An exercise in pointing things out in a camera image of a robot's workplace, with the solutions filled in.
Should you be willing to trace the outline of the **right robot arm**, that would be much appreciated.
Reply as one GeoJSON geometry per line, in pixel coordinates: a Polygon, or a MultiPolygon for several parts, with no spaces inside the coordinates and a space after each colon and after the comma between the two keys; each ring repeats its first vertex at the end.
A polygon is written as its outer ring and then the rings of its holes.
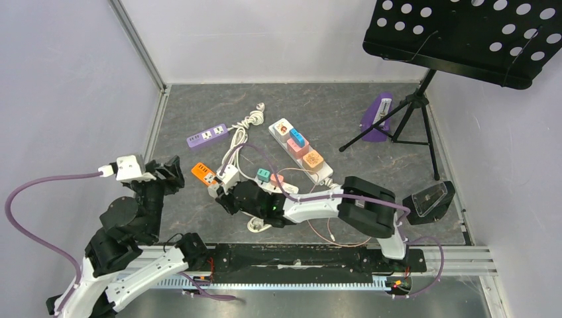
{"type": "Polygon", "coordinates": [[[266,191],[252,180],[217,182],[208,187],[214,200],[231,215],[245,212],[275,228],[314,219],[338,218],[358,232],[378,241],[384,265],[402,269],[410,260],[405,239],[400,234],[407,207],[395,202],[395,195],[380,186],[354,176],[343,185],[327,191],[294,194],[284,189],[266,191]]]}

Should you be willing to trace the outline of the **white tiger cube adapter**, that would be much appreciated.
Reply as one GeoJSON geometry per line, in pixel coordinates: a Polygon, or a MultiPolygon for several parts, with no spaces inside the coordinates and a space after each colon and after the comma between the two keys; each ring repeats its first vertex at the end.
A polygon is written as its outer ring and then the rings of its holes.
{"type": "Polygon", "coordinates": [[[285,118],[279,119],[269,127],[272,136],[281,143],[287,142],[293,128],[294,126],[285,118]]]}

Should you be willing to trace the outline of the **teal small adapter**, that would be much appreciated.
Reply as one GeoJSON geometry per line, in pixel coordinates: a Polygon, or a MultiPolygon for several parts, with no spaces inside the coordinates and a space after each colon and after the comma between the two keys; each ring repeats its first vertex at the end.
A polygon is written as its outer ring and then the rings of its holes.
{"type": "Polygon", "coordinates": [[[271,172],[264,168],[259,168],[256,173],[256,178],[259,182],[267,184],[270,182],[271,172]]]}

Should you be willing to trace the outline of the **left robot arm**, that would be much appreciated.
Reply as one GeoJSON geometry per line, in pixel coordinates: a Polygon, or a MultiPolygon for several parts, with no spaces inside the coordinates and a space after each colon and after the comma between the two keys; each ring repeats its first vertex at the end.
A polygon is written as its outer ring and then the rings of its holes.
{"type": "Polygon", "coordinates": [[[85,248],[77,281],[46,300],[53,317],[114,317],[132,300],[170,274],[201,270],[208,249],[196,233],[182,234],[167,251],[120,279],[127,266],[142,255],[142,246],[160,240],[164,198],[184,188],[180,158],[165,163],[144,162],[140,155],[122,156],[99,167],[97,175],[115,179],[135,193],[112,201],[85,248]]]}

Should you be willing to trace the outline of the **small pink charger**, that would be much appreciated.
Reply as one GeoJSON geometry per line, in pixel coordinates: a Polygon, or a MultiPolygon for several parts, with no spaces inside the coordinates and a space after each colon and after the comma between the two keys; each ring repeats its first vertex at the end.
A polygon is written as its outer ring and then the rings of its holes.
{"type": "Polygon", "coordinates": [[[284,176],[281,174],[271,174],[270,183],[273,186],[281,186],[284,183],[284,176]]]}

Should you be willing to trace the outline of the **tan cube socket adapter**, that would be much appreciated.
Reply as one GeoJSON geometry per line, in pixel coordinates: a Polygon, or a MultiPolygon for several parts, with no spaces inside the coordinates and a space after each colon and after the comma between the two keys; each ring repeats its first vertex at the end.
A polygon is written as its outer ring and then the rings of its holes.
{"type": "Polygon", "coordinates": [[[310,150],[302,157],[302,166],[305,170],[318,172],[323,168],[324,159],[316,150],[310,150]]]}

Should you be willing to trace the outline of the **blue plug adapter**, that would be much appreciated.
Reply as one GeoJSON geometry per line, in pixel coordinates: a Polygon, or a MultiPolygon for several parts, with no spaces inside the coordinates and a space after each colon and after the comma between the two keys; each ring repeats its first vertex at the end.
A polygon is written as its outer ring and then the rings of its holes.
{"type": "Polygon", "coordinates": [[[295,128],[292,128],[290,130],[290,138],[294,141],[294,143],[300,147],[303,148],[306,145],[306,140],[305,138],[302,136],[302,134],[300,132],[298,132],[295,128]]]}

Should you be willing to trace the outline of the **pink cube socket adapter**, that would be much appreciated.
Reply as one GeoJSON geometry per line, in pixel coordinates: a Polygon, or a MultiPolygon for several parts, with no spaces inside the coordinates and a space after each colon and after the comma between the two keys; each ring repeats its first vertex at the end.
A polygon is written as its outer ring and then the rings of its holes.
{"type": "Polygon", "coordinates": [[[303,148],[298,147],[294,141],[289,138],[286,143],[286,149],[293,159],[299,160],[305,156],[309,151],[309,142],[306,140],[306,145],[303,148]]]}

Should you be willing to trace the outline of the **long white colourful power strip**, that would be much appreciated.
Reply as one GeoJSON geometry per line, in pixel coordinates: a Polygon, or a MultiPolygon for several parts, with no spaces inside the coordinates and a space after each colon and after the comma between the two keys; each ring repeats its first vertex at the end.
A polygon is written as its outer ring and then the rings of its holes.
{"type": "Polygon", "coordinates": [[[332,167],[315,150],[303,133],[288,119],[281,118],[268,127],[270,135],[304,174],[315,184],[330,186],[332,167]]]}

